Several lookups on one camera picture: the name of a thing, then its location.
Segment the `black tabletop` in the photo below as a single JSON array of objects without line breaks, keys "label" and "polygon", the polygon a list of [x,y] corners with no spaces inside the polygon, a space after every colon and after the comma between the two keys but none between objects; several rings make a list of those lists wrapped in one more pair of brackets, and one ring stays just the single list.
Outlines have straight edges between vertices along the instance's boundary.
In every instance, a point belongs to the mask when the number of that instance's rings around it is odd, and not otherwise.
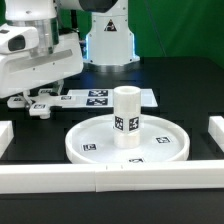
[{"label": "black tabletop", "polygon": [[[69,89],[152,88],[158,108],[143,114],[170,120],[191,140],[189,160],[223,159],[208,134],[209,116],[224,113],[224,70],[206,58],[144,58],[136,70],[84,71],[67,78]],[[0,100],[0,121],[12,120],[15,137],[0,164],[70,163],[65,136],[75,124],[113,113],[112,108],[52,108],[51,118],[30,117]],[[222,223],[224,190],[0,195],[2,223]]]}]

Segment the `white foam block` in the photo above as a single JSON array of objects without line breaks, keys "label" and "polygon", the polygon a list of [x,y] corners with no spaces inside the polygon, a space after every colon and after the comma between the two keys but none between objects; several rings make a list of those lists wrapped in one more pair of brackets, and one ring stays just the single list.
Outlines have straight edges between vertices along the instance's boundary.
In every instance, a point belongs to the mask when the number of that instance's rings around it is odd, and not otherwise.
[{"label": "white foam block", "polygon": [[208,133],[224,152],[224,119],[222,116],[211,116],[209,118]]},{"label": "white foam block", "polygon": [[12,122],[0,121],[0,157],[7,149],[13,137]]}]

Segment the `white sheet of paper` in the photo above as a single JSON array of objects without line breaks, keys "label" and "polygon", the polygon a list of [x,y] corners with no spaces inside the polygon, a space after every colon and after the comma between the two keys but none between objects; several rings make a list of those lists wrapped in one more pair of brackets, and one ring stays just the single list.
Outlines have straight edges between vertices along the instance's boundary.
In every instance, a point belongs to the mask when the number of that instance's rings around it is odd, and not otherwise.
[{"label": "white sheet of paper", "polygon": [[[104,96],[104,92],[108,91],[108,96]],[[69,96],[76,96],[76,102],[74,105],[63,106],[63,108],[103,108],[113,107],[113,89],[85,89],[85,90],[69,90]],[[158,107],[154,93],[152,89],[141,89],[141,105],[142,107]]]}]

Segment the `cable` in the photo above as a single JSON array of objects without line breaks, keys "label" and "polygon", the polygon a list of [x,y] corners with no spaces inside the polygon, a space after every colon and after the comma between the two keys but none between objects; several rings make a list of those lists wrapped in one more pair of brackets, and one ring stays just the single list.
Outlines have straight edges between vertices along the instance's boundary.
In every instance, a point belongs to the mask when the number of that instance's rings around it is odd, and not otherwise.
[{"label": "cable", "polygon": [[161,48],[161,50],[162,50],[162,52],[163,52],[163,54],[164,54],[164,57],[167,57],[166,50],[165,50],[165,48],[164,48],[164,46],[163,46],[163,43],[162,43],[162,40],[161,40],[159,31],[158,31],[156,22],[155,22],[155,20],[154,20],[153,15],[152,15],[152,10],[151,10],[151,7],[150,7],[150,5],[149,5],[149,2],[148,2],[147,0],[144,0],[144,2],[145,2],[145,6],[146,6],[146,9],[147,9],[149,18],[150,18],[150,20],[151,20],[151,22],[152,22],[152,27],[153,27],[153,29],[154,29],[154,32],[156,33],[156,37],[157,37],[157,40],[158,40],[158,42],[159,42],[160,48]]}]

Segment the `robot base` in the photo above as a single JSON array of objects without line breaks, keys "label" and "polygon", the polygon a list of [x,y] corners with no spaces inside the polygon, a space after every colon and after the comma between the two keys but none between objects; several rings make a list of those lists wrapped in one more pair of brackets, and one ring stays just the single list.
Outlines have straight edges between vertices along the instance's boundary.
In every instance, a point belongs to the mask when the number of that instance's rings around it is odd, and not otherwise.
[{"label": "robot base", "polygon": [[84,61],[84,69],[94,72],[125,72],[140,68],[140,61],[135,61],[125,65],[95,65]]}]

